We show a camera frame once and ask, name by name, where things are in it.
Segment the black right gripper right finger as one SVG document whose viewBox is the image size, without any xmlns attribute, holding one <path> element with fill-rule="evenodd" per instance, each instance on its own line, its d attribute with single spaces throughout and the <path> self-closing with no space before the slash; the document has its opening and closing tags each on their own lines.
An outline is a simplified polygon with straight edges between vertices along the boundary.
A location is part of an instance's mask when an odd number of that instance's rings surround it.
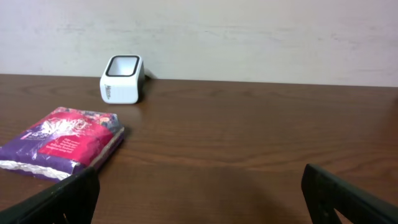
<svg viewBox="0 0 398 224">
<path fill-rule="evenodd" d="M 313 223 L 397 223 L 397 207 L 314 164 L 305 166 L 301 189 Z"/>
</svg>

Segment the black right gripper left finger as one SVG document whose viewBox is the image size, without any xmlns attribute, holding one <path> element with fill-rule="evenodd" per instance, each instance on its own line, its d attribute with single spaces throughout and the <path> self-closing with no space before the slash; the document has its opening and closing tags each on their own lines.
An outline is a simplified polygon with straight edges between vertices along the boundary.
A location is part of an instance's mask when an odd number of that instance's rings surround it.
<svg viewBox="0 0 398 224">
<path fill-rule="evenodd" d="M 1 223 L 90 224 L 100 192 L 94 168 L 86 168 L 1 211 Z"/>
</svg>

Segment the purple red snack packet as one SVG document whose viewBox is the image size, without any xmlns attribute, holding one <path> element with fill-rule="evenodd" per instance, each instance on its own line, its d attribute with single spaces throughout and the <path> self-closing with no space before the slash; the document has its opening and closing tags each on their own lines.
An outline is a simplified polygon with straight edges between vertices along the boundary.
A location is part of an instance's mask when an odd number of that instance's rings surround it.
<svg viewBox="0 0 398 224">
<path fill-rule="evenodd" d="M 1 168 L 59 182 L 100 168 L 124 131 L 116 114 L 58 107 L 1 147 Z"/>
</svg>

